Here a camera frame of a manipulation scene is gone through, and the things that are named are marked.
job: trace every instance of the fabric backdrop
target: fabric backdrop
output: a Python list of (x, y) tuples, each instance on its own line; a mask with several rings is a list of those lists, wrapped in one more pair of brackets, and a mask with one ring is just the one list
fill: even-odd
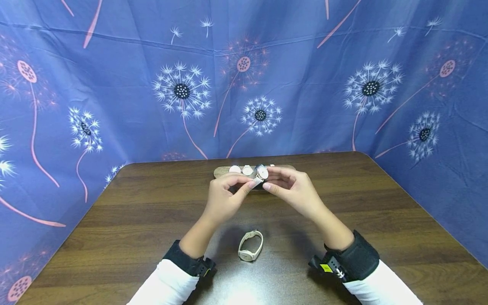
[(486, 16), (483, 0), (3, 0), (0, 304), (136, 162), (364, 152), (488, 265)]

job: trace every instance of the dandelion stem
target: dandelion stem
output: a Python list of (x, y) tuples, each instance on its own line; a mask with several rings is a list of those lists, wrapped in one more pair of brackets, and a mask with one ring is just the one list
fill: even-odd
[(217, 122), (215, 123), (215, 129), (214, 129), (214, 137), (215, 135), (217, 134), (217, 128), (219, 128), (219, 121), (220, 121), (220, 114), (222, 113), (222, 109), (224, 107), (224, 103), (225, 103), (225, 100), (227, 99), (227, 95), (229, 94), (229, 91), (230, 91), (230, 88), (232, 88), (232, 85), (234, 84), (234, 81), (236, 80), (238, 74), (240, 72), (237, 71), (236, 75), (234, 76), (234, 78), (232, 79), (232, 81), (230, 82), (230, 85), (229, 85), (229, 88), (227, 89), (227, 91), (225, 92), (225, 96), (224, 96), (224, 101), (222, 102), (222, 105), (220, 106), (220, 111), (219, 111), (219, 115), (217, 116)]
[(378, 132), (380, 132), (381, 128), (383, 128), (383, 126), (395, 115), (395, 113), (403, 107), (403, 105), (405, 105), (409, 100), (411, 100), (411, 98), (413, 98), (417, 93), (419, 93), (422, 89), (424, 89), (425, 87), (427, 87), (431, 82), (434, 81), (434, 79), (436, 79), (437, 77), (439, 76), (439, 74), (437, 74), (435, 77), (433, 77), (431, 80), (429, 80), (425, 85), (423, 85), (419, 90), (417, 90), (414, 94), (412, 94), (405, 102), (403, 102), (400, 106), (398, 106), (391, 114), (390, 116), (383, 122), (383, 124), (381, 124), (380, 128), (378, 128), (378, 130), (376, 130), (376, 132), (374, 134), (378, 134)]
[(232, 152), (232, 150), (234, 149), (234, 146), (236, 146), (237, 142), (238, 142), (238, 141), (239, 141), (239, 140), (240, 140), (240, 139), (241, 139), (241, 138), (242, 138), (242, 137), (243, 137), (243, 136), (246, 134), (246, 132), (248, 132), (248, 131), (249, 131), (249, 129), (250, 129), (250, 128), (252, 128), (252, 127), (254, 126), (254, 124), (255, 124), (255, 123), (256, 123), (256, 122), (254, 122), (254, 123), (253, 123), (253, 124), (252, 124), (252, 125), (251, 125), (249, 128), (246, 128), (245, 132), (243, 132), (243, 134), (241, 134), (241, 136), (237, 138), (237, 140), (234, 142), (234, 144), (233, 144), (233, 145), (232, 145), (232, 147), (230, 148), (229, 152), (227, 153), (227, 157), (226, 157), (226, 159), (228, 159), (228, 158), (229, 158), (230, 153), (231, 153), (231, 152)]
[[(361, 102), (361, 108), (364, 107), (365, 103), (366, 103), (366, 97), (363, 97), (363, 101)], [(356, 145), (354, 144), (354, 135), (356, 134), (356, 123), (358, 122), (358, 117), (359, 117), (359, 109), (358, 109), (358, 113), (356, 114), (356, 119), (354, 120), (354, 127), (352, 128), (352, 151), (356, 151)]]
[(54, 179), (51, 175), (49, 175), (49, 173), (44, 169), (44, 167), (41, 165), (41, 163), (39, 163), (39, 161), (37, 160), (37, 156), (36, 156), (36, 151), (35, 151), (35, 148), (34, 148), (34, 143), (36, 141), (36, 132), (37, 132), (37, 100), (36, 100), (36, 95), (34, 93), (34, 88), (32, 87), (32, 83), (30, 82), (30, 87), (31, 87), (31, 93), (32, 93), (32, 98), (33, 98), (33, 101), (34, 101), (34, 127), (32, 129), (32, 137), (31, 137), (31, 155), (32, 155), (32, 159), (34, 159), (34, 163), (37, 165), (37, 167), (49, 178), (51, 179), (52, 182), (54, 182), (54, 184), (59, 187), (59, 183), (56, 181), (56, 179)]
[(88, 32), (86, 32), (85, 43), (83, 44), (83, 49), (86, 49), (86, 47), (88, 46), (88, 43), (90, 42), (90, 40), (93, 36), (93, 31), (95, 30), (95, 26), (97, 25), (98, 16), (100, 14), (100, 9), (102, 7), (102, 1), (103, 0), (98, 0), (97, 11), (95, 12), (95, 16), (93, 17), (92, 23), (91, 23), (90, 27), (88, 28)]
[(81, 157), (78, 159), (78, 163), (76, 163), (76, 175), (78, 176), (78, 179), (81, 181), (81, 183), (83, 184), (83, 188), (85, 189), (85, 203), (88, 202), (88, 188), (86, 187), (85, 182), (83, 181), (83, 179), (80, 176), (79, 168), (80, 168), (80, 162), (83, 159), (83, 157), (86, 155), (87, 152), (88, 152), (88, 149), (85, 149), (85, 151), (83, 151)]
[(329, 20), (329, 0), (325, 0), (325, 14), (327, 15), (327, 20)]
[(349, 17), (349, 15), (352, 14), (354, 9), (356, 8), (356, 6), (358, 6), (358, 4), (360, 2), (361, 2), (361, 0), (358, 0), (356, 5), (349, 11), (349, 13), (344, 17), (344, 19), (342, 19), (341, 22), (339, 22), (339, 24), (336, 25), (336, 27), (333, 28), (332, 31), (330, 31), (330, 33), (324, 38), (324, 40), (322, 40), (322, 42), (317, 46), (317, 49), (320, 48), (332, 35), (334, 35), (334, 33), (337, 31), (337, 29), (339, 29), (341, 27), (341, 25), (344, 23), (344, 21)]
[(389, 42), (390, 42), (390, 40), (392, 40), (392, 39), (393, 39), (393, 37), (395, 37), (395, 36), (396, 36), (396, 34), (395, 34), (395, 35), (393, 35), (393, 36), (391, 36), (391, 38), (390, 38), (390, 39), (388, 39), (388, 42), (387, 42), (387, 43), (389, 43)]
[(376, 157), (374, 157), (374, 158), (375, 158), (375, 159), (377, 159), (377, 158), (381, 157), (382, 155), (384, 155), (385, 153), (387, 153), (388, 151), (390, 151), (390, 150), (392, 150), (392, 149), (394, 149), (394, 148), (397, 148), (397, 147), (399, 147), (399, 146), (402, 146), (403, 144), (407, 144), (408, 142), (411, 142), (411, 141), (410, 141), (410, 140), (408, 140), (408, 141), (405, 141), (405, 142), (403, 142), (403, 143), (401, 143), (401, 144), (395, 145), (395, 146), (393, 146), (392, 148), (389, 148), (389, 149), (385, 150), (384, 152), (382, 152), (381, 154), (379, 154), (378, 156), (376, 156)]
[(75, 14), (73, 14), (73, 11), (69, 8), (68, 4), (66, 3), (66, 1), (64, 0), (61, 0), (61, 2), (64, 4), (64, 7), (66, 7), (66, 9), (68, 10), (68, 12), (71, 14), (71, 16), (75, 16)]
[[(183, 107), (183, 111), (185, 111), (185, 108), (184, 108), (184, 103), (183, 103), (183, 100), (181, 100), (180, 102), (180, 105)], [(193, 139), (191, 138), (190, 136), (190, 133), (188, 132), (188, 128), (186, 128), (186, 121), (184, 119), (184, 116), (183, 116), (183, 126), (184, 126), (184, 129), (186, 131), (186, 134), (188, 135), (188, 137), (190, 138), (190, 141), (191, 143), (193, 144), (193, 146), (195, 146), (195, 148), (202, 154), (202, 156), (208, 160), (207, 156), (204, 154), (204, 152), (195, 144), (195, 142), (193, 142)]]
[(7, 201), (5, 201), (5, 199), (3, 199), (2, 197), (0, 197), (0, 203), (2, 203), (4, 206), (6, 206), (9, 210), (11, 211), (14, 211), (16, 212), (17, 214), (19, 215), (22, 215), (24, 216), (25, 218), (28, 218), (32, 221), (35, 221), (37, 223), (40, 223), (40, 224), (45, 224), (45, 225), (50, 225), (50, 226), (57, 226), (57, 227), (65, 227), (66, 225), (65, 224), (60, 224), (60, 223), (57, 223), (57, 222), (50, 222), (50, 221), (47, 221), (47, 220), (42, 220), (42, 219), (39, 219), (39, 218), (35, 218), (35, 217), (32, 217), (28, 214), (25, 214), (24, 212), (22, 211), (19, 211), (17, 210), (16, 208), (14, 208), (13, 206), (11, 206)]
[(430, 31), (432, 30), (433, 27), (434, 27), (433, 25), (430, 26), (430, 29), (427, 31), (427, 33), (425, 34), (425, 36), (427, 36), (430, 33)]

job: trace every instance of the wooden table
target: wooden table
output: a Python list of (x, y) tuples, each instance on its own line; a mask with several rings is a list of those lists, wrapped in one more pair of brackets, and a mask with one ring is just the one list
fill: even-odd
[[(360, 153), (129, 165), (19, 304), (126, 304), (202, 213), (213, 170), (236, 163), (291, 164), (307, 172), (328, 207), (358, 229), (425, 304), (488, 304), (488, 271)], [(264, 234), (264, 247), (256, 262), (245, 263), (237, 248), (253, 229)], [(277, 198), (252, 192), (208, 248), (218, 264), (213, 282), (187, 303), (358, 304), (336, 279), (309, 272), (310, 258), (323, 253), (310, 222)]]

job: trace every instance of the yellow label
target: yellow label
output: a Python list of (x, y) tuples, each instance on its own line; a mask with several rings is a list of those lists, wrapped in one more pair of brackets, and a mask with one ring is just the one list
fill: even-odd
[(322, 269), (325, 272), (332, 272), (332, 269), (330, 269), (329, 265), (327, 265), (327, 264), (322, 264), (322, 265), (320, 265), (320, 267), (322, 267)]

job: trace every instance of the black wrist strap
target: black wrist strap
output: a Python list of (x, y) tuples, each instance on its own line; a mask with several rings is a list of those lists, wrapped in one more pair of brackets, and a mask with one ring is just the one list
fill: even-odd
[(322, 273), (335, 273), (343, 282), (362, 281), (367, 278), (380, 263), (380, 255), (358, 231), (354, 230), (354, 242), (344, 251), (328, 248), (323, 259), (314, 256), (309, 266)]
[(204, 277), (209, 271), (215, 268), (215, 263), (202, 257), (193, 259), (180, 249), (180, 240), (176, 240), (163, 257), (164, 260), (172, 261), (181, 270), (191, 276)]

